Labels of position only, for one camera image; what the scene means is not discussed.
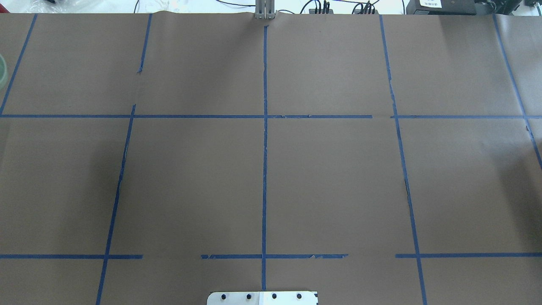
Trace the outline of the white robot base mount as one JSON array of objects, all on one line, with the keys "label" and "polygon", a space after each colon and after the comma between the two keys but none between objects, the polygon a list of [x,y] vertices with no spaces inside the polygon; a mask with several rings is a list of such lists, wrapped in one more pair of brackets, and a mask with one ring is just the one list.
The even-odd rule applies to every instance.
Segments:
[{"label": "white robot base mount", "polygon": [[207,305],[318,305],[315,291],[225,291],[211,293]]}]

